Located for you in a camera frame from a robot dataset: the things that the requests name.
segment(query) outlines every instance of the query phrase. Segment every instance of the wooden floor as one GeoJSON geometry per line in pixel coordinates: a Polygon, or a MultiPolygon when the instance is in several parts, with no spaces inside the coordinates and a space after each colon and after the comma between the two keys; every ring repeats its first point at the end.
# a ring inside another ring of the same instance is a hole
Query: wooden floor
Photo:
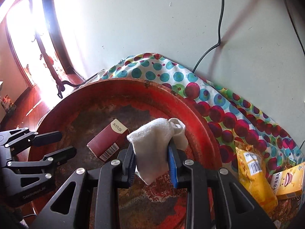
{"type": "MultiPolygon", "coordinates": [[[[68,79],[73,84],[80,84],[83,79],[76,74],[68,75],[68,79]]],[[[65,85],[66,90],[63,97],[69,95],[73,88],[65,85]]],[[[61,99],[57,96],[57,88],[54,83],[42,86],[35,85],[33,88],[25,91],[17,100],[17,109],[14,114],[6,119],[5,123],[1,123],[1,131],[28,127],[30,131],[37,130],[37,124],[40,119],[48,113],[61,99]]],[[[18,154],[20,161],[27,161],[29,148],[18,154]]]]}

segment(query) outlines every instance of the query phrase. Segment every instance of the red round tray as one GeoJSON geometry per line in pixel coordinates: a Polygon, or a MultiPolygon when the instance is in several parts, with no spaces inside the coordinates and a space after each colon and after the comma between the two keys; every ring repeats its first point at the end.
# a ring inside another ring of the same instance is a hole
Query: red round tray
{"type": "MultiPolygon", "coordinates": [[[[222,166],[216,140],[207,122],[187,100],[160,84],[128,78],[92,83],[64,98],[38,128],[39,133],[59,130],[63,139],[44,147],[31,147],[28,160],[40,160],[45,154],[67,146],[76,147],[76,156],[56,171],[56,187],[59,188],[75,169],[90,170],[103,165],[86,145],[115,118],[130,131],[155,118],[178,118],[186,125],[188,157],[208,169],[222,166]]],[[[35,211],[39,213],[53,194],[34,200],[35,211]]],[[[92,202],[90,228],[94,228],[94,206],[95,202],[92,202]]],[[[136,177],[130,189],[119,191],[119,206],[121,228],[184,227],[186,190],[174,189],[168,174],[149,186],[136,177]]]]}

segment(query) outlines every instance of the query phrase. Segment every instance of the white wall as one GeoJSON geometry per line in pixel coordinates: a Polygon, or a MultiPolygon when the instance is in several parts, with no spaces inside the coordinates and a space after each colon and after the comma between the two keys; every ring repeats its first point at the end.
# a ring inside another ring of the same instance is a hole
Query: white wall
{"type": "MultiPolygon", "coordinates": [[[[143,52],[192,70],[217,42],[221,0],[55,0],[55,8],[75,69],[90,77],[143,52]]],[[[255,104],[301,145],[305,61],[283,0],[225,0],[222,39],[196,73],[255,104]]]]}
{"type": "MultiPolygon", "coordinates": [[[[13,101],[16,101],[27,88],[7,41],[5,20],[0,23],[0,81],[4,81],[0,91],[1,99],[8,94],[13,101]]],[[[5,110],[0,105],[0,121],[4,116],[5,110]]]]}

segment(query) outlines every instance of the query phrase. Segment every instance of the barcode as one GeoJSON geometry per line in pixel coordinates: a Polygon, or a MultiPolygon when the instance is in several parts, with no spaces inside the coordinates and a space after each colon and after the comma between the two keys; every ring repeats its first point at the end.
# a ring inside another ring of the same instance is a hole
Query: barcode
{"type": "Polygon", "coordinates": [[[248,167],[251,176],[258,172],[262,172],[262,169],[260,168],[260,164],[258,163],[258,161],[253,161],[251,163],[248,163],[248,167]]]}
{"type": "Polygon", "coordinates": [[[244,156],[245,156],[247,163],[251,162],[252,160],[257,160],[257,157],[258,157],[256,154],[251,153],[251,152],[245,152],[244,156]]]}
{"type": "Polygon", "coordinates": [[[104,162],[106,162],[108,160],[108,158],[110,158],[117,150],[119,149],[119,147],[117,146],[116,143],[113,143],[112,146],[110,146],[108,148],[107,151],[105,151],[101,156],[100,159],[103,160],[104,162]]]}

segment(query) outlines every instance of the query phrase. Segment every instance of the red cigarette box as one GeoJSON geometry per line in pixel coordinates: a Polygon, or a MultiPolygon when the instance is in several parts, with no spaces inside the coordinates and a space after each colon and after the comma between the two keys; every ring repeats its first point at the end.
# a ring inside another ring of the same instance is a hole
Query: red cigarette box
{"type": "Polygon", "coordinates": [[[97,158],[106,162],[117,150],[129,145],[126,138],[128,134],[128,128],[115,119],[95,136],[87,147],[97,158]]]}

